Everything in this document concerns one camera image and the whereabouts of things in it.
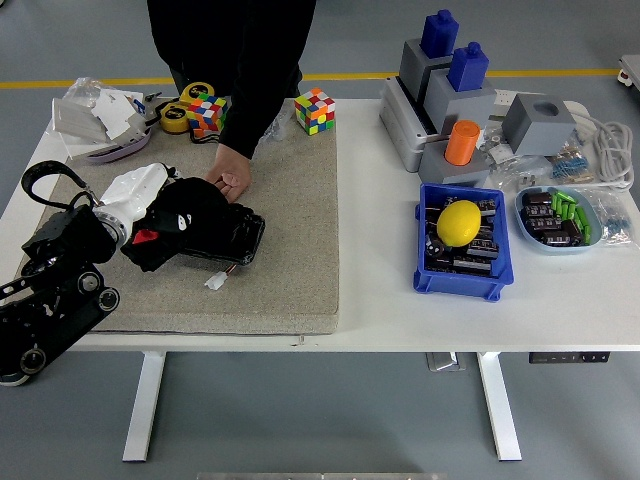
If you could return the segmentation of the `person's left hand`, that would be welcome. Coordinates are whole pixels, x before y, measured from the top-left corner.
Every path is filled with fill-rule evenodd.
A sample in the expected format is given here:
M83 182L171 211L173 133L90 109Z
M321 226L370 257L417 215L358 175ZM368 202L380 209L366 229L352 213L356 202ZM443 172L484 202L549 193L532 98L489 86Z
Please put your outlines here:
M226 145L219 144L212 167L204 178L233 203L252 183L250 161Z

